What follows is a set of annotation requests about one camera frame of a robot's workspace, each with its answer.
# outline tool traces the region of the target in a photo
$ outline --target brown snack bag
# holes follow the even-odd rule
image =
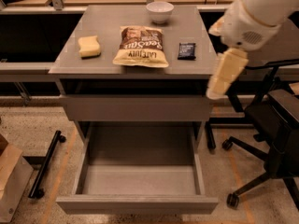
[[[165,68],[169,64],[163,52],[162,30],[146,26],[122,26],[120,49],[114,64]]]

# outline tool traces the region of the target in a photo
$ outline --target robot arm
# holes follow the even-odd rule
[[[247,51],[260,49],[298,7],[299,0],[234,0],[209,30],[229,49],[220,57],[206,96],[221,98],[247,65]]]

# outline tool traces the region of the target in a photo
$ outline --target white bowl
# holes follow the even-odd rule
[[[147,4],[147,10],[151,20],[162,24],[168,21],[174,6],[167,2],[152,2]]]

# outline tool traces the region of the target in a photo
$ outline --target small black packet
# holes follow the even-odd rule
[[[179,43],[178,60],[195,60],[196,43]]]

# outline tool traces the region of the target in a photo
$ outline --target closed drawer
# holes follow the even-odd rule
[[[211,213],[189,123],[94,123],[68,214]]]
[[[211,106],[199,95],[62,95],[70,120],[207,121]]]

